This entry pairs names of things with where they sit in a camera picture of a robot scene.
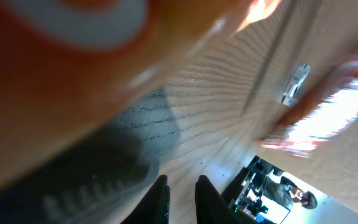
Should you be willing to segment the person in background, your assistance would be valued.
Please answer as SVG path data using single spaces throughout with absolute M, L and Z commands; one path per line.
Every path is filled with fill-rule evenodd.
M 280 182 L 266 177 L 261 188 L 265 197 L 289 209 L 292 209 L 295 204 L 307 210 L 318 206 L 318 201 L 312 192 L 300 189 L 285 176 L 281 176 Z

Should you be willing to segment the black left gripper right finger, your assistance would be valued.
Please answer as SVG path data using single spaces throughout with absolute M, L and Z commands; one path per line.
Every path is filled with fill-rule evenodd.
M 211 181 L 201 175 L 195 185 L 197 224 L 256 224 L 249 217 L 238 218 L 215 189 Z

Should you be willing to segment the white Panadol box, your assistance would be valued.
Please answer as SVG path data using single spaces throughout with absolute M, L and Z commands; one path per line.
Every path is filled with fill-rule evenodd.
M 297 104 L 297 92 L 301 88 L 310 72 L 310 66 L 302 63 L 289 79 L 283 92 L 282 104 L 285 106 L 295 106 Z

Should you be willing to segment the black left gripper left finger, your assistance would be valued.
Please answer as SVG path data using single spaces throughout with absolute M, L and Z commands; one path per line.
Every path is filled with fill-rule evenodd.
M 168 177 L 160 175 L 136 208 L 121 224 L 168 224 L 169 214 Z

